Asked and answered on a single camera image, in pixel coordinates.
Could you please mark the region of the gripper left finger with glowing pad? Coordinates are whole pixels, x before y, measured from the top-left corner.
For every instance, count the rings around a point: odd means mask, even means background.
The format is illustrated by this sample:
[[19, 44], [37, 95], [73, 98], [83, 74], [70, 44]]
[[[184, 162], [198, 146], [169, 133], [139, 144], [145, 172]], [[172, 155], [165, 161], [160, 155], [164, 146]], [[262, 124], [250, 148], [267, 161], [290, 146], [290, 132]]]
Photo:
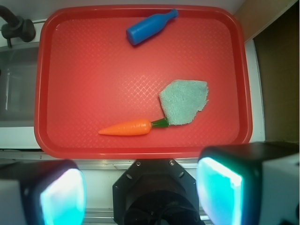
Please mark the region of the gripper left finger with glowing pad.
[[81, 225], [86, 184], [72, 160], [0, 166], [2, 225]]

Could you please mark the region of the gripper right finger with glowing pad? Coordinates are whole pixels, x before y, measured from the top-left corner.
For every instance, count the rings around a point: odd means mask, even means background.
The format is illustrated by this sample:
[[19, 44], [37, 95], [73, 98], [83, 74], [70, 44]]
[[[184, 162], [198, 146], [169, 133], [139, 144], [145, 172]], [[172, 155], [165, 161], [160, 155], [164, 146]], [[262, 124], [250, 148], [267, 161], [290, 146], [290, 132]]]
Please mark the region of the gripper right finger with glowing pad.
[[196, 187], [215, 225], [297, 225], [300, 146], [254, 142], [206, 147], [197, 162]]

